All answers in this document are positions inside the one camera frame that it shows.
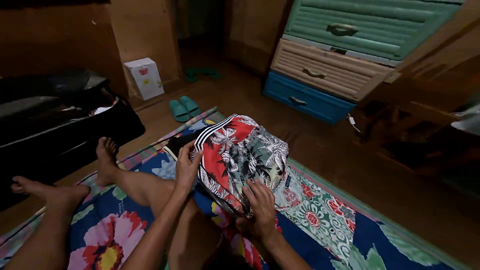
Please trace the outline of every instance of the wooden floor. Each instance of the wooden floor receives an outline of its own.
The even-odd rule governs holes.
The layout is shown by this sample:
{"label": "wooden floor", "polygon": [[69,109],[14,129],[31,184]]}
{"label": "wooden floor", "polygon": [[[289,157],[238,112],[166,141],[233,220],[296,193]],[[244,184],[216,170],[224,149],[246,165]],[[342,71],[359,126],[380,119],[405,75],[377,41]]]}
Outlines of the wooden floor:
{"label": "wooden floor", "polygon": [[[262,96],[259,77],[202,54],[202,48],[183,49],[182,66],[217,68],[222,78],[202,77],[139,110],[146,132],[122,146],[119,158],[180,126],[170,114],[168,101],[188,95],[203,111],[217,106],[225,116],[238,113],[252,117],[288,143],[293,159],[453,257],[480,268],[479,201],[426,182],[404,167],[366,152],[352,143],[354,130],[346,120],[330,126]],[[94,162],[59,184],[72,184],[95,169]],[[41,206],[38,200],[28,198],[0,213],[0,233],[24,221]]]}

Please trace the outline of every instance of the blue drawer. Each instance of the blue drawer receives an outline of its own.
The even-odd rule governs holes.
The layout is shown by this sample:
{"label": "blue drawer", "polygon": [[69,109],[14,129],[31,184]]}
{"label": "blue drawer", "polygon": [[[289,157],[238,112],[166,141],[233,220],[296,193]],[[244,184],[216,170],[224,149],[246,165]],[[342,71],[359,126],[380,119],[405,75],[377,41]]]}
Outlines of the blue drawer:
{"label": "blue drawer", "polygon": [[356,106],[274,72],[269,73],[263,94],[330,124],[337,123]]}

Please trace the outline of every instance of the drawer handle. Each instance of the drawer handle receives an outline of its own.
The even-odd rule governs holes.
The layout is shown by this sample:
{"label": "drawer handle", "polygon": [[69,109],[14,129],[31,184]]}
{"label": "drawer handle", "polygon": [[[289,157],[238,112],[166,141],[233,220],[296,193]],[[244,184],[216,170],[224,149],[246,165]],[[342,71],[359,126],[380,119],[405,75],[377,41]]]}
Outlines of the drawer handle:
{"label": "drawer handle", "polygon": [[330,32],[338,37],[353,36],[356,32],[358,32],[358,28],[353,25],[331,24],[327,26],[327,32]]}
{"label": "drawer handle", "polygon": [[325,73],[313,72],[313,71],[309,70],[308,68],[303,68],[302,72],[306,73],[310,77],[319,78],[319,79],[323,79],[323,78],[325,78],[325,76],[327,76],[327,74],[325,74]]}
{"label": "drawer handle", "polygon": [[307,103],[306,103],[305,101],[300,100],[300,99],[298,99],[298,98],[290,97],[290,100],[293,101],[293,102],[295,102],[295,103],[297,103],[297,104],[299,104],[299,105],[307,105]]}

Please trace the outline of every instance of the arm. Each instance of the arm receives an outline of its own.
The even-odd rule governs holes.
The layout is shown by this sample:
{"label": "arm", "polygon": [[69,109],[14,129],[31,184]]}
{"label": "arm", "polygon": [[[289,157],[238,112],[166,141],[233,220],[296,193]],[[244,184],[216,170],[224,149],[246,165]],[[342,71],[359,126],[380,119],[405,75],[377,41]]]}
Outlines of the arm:
{"label": "arm", "polygon": [[193,144],[194,141],[180,149],[176,167],[177,179],[170,199],[122,265],[122,270],[157,270],[160,267],[167,238],[187,200],[202,159],[203,152],[199,151],[193,161],[189,160],[188,154]]}
{"label": "arm", "polygon": [[[285,240],[283,235],[275,229],[275,196],[272,191],[261,183],[247,180],[250,188],[244,186],[243,192],[252,206],[255,223],[251,228],[265,246],[275,262],[284,270],[311,270],[312,268]],[[238,219],[237,225],[245,224],[246,219]]]}

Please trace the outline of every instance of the black and white stripe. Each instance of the black and white stripe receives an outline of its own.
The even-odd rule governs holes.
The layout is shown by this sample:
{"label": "black and white stripe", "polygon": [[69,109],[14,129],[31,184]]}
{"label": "black and white stripe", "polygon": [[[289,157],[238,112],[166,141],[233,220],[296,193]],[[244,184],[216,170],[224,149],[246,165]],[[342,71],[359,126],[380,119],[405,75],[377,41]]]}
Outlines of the black and white stripe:
{"label": "black and white stripe", "polygon": [[[222,122],[220,122],[218,124],[215,124],[213,126],[207,127],[205,130],[203,130],[203,132],[200,133],[200,135],[198,136],[198,138],[197,138],[197,140],[195,141],[195,144],[194,144],[197,152],[204,149],[204,143],[205,143],[205,140],[208,137],[210,137],[215,131],[219,130],[220,128],[222,128],[223,126],[228,124],[230,121],[232,121],[232,119],[234,117],[238,117],[238,116],[240,116],[240,115],[232,114],[229,117],[227,117],[225,120],[223,120]],[[206,171],[205,166],[204,166],[204,157],[202,157],[202,161],[200,162],[200,166]],[[200,169],[198,170],[197,175],[202,180],[202,182],[206,183],[206,181],[208,181],[207,179],[202,179],[202,175],[200,174]]]}

